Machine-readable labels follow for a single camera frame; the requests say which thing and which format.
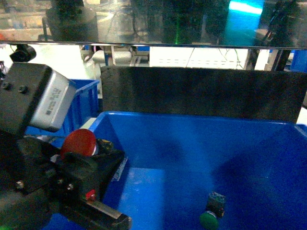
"blue bin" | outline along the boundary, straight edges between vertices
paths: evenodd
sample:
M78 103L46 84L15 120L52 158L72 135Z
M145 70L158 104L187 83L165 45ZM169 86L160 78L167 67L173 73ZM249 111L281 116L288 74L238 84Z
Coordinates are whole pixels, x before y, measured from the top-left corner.
M307 50L295 51L290 70L307 73Z
M128 162L104 203L134 230L203 230L208 193L227 198L219 230L307 229L307 133L283 122L105 112L90 129Z
M98 112L98 80L73 80L77 91L71 103L62 128L55 133L29 126L26 134L66 137L72 131L79 129Z

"red cap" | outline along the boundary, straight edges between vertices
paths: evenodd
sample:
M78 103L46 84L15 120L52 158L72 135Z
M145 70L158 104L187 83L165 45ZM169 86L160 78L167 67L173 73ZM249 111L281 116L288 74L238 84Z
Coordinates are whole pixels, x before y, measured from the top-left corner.
M60 154L62 159L66 152L76 152L83 156L92 156L96 147L96 137L88 129L77 129L64 140Z

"bolt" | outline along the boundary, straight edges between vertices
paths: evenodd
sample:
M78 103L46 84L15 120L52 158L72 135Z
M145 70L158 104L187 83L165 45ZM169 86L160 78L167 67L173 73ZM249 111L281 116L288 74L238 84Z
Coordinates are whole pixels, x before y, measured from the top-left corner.
M17 188L18 190L23 189L23 188L24 188L24 182L23 182L23 181L17 181L17 182L16 182L16 188Z
M19 87L18 92L26 93L26 92L28 92L28 87L22 85L22 86Z
M68 191L73 190L73 185L72 185L72 184L69 184L69 185L67 186L67 190L68 190Z
M4 82L1 85L1 88L3 88L4 90L10 90L11 89L11 84L9 82Z

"green object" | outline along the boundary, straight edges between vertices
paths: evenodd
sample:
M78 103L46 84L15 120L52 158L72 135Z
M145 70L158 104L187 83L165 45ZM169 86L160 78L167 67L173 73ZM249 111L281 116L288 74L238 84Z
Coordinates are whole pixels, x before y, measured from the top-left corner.
M208 212L201 214L200 222L206 230L217 230L219 227L216 217Z
M0 226L0 230L12 230L10 227Z

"cyan light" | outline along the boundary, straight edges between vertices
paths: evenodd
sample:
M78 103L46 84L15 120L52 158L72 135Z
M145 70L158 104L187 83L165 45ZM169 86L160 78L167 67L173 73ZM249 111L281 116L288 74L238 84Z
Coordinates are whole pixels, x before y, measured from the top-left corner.
M241 3L237 1L230 1L229 9L233 11L240 11L240 12L252 13L252 14L257 14L257 15L261 15L262 13L262 8L253 7L246 3Z

